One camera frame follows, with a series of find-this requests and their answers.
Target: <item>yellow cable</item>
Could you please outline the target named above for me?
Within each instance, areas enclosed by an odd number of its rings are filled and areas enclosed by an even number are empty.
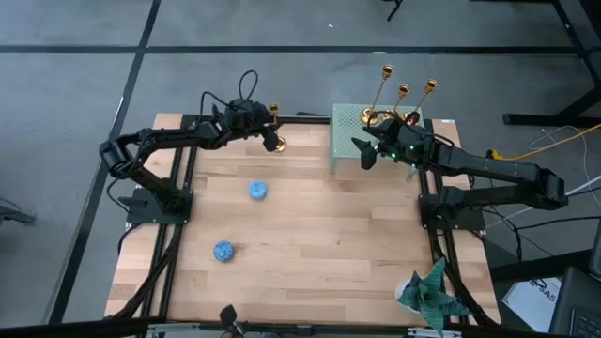
[[[514,158],[504,158],[501,154],[499,154],[499,152],[497,150],[492,150],[492,158],[495,159],[495,160],[499,160],[499,161],[519,161],[519,160],[523,160],[523,159],[525,159],[527,157],[530,157],[530,156],[532,156],[534,154],[538,154],[538,153],[543,152],[545,150],[551,149],[554,146],[558,146],[558,145],[566,143],[568,141],[572,141],[574,139],[577,139],[581,135],[584,135],[587,132],[594,131],[595,129],[599,129],[599,128],[601,128],[601,123],[599,123],[598,125],[596,125],[594,127],[588,128],[587,130],[585,130],[583,132],[580,132],[580,133],[578,133],[578,134],[576,134],[574,136],[565,138],[565,139],[561,140],[560,142],[554,143],[554,144],[552,144],[550,146],[542,147],[540,149],[536,149],[534,151],[531,151],[531,152],[523,154],[523,155],[516,156]]]

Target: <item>green mesh box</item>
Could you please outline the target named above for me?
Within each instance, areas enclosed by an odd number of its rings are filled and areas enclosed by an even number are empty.
[[[363,124],[360,120],[361,111],[370,108],[367,104],[334,104],[331,114],[330,124],[330,172],[333,174],[336,170],[338,159],[359,159],[361,151],[350,141],[351,137],[357,137],[364,141],[370,141],[372,146],[378,143],[378,140],[367,132],[363,131]],[[391,105],[377,105],[376,111],[383,111],[394,108]],[[414,106],[400,106],[396,108],[401,114],[410,113],[415,110]],[[424,116],[419,109],[421,118],[419,125],[423,125]]]

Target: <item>brass candelabra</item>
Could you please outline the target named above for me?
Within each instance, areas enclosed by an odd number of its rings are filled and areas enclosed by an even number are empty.
[[[270,104],[270,114],[271,114],[271,116],[273,116],[273,123],[276,124],[278,114],[279,114],[279,107],[278,107],[277,103]],[[282,152],[285,150],[286,147],[287,147],[287,142],[285,141],[285,138],[278,135],[278,143],[277,143],[277,146],[275,147],[275,152]]]
[[[396,104],[394,105],[394,108],[386,110],[386,113],[383,114],[382,117],[380,117],[380,115],[375,115],[376,112],[374,111],[374,109],[376,107],[376,103],[378,102],[379,95],[382,91],[382,88],[384,87],[384,83],[386,82],[386,80],[388,80],[393,75],[393,72],[394,72],[393,66],[384,65],[384,67],[382,69],[382,81],[379,84],[376,98],[374,99],[374,102],[372,103],[370,108],[365,108],[361,111],[360,119],[363,124],[367,124],[369,122],[370,125],[374,125],[374,124],[377,124],[380,120],[387,120],[387,119],[395,118],[396,116],[399,116],[400,118],[405,120],[407,122],[407,124],[409,124],[409,125],[417,124],[420,121],[420,115],[413,114],[413,113],[418,112],[418,110],[424,104],[425,98],[427,98],[438,87],[439,84],[434,79],[430,79],[425,83],[424,94],[422,95],[422,98],[418,102],[418,104],[415,107],[415,109],[413,110],[413,112],[400,115],[399,112],[396,111],[401,100],[409,93],[408,84],[401,84],[398,88],[398,99],[396,100]]]

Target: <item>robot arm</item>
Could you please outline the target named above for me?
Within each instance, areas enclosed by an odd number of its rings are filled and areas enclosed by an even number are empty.
[[[400,117],[385,120],[378,127],[363,129],[378,138],[375,146],[352,138],[362,153],[361,166],[365,170],[376,163],[379,154],[442,176],[467,174],[516,184],[471,191],[444,187],[437,195],[438,200],[432,201],[439,208],[447,207],[457,212],[467,206],[523,203],[534,208],[553,210],[568,203],[563,180],[536,164],[471,155],[461,148],[443,143],[437,135],[420,126],[408,125]]]

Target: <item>metal bracket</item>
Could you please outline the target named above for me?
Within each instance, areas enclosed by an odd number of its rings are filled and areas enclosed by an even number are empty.
[[[164,224],[186,224],[190,219],[192,210],[192,191],[182,191],[181,198],[183,209],[177,214],[162,213],[161,207],[152,193],[144,188],[137,188],[133,191],[129,204],[127,222],[129,223],[164,223]]]
[[[438,332],[436,332],[435,330],[432,330],[432,329],[425,329],[425,328],[409,328],[407,336],[408,337],[419,337],[419,338],[440,338],[440,335]],[[461,332],[444,330],[442,332],[442,337],[443,338],[461,338]]]
[[[201,330],[200,323],[165,323],[165,324],[152,324],[148,325],[148,332],[152,337],[157,336],[159,333],[168,332],[183,332],[191,330]]]
[[[464,208],[456,213],[456,217],[448,217],[448,215],[439,215],[433,213],[432,209],[435,203],[429,201],[429,196],[438,198],[437,195],[420,195],[418,201],[420,204],[420,215],[424,228],[428,225],[434,226],[437,230],[485,230],[485,218],[482,215],[482,210]]]

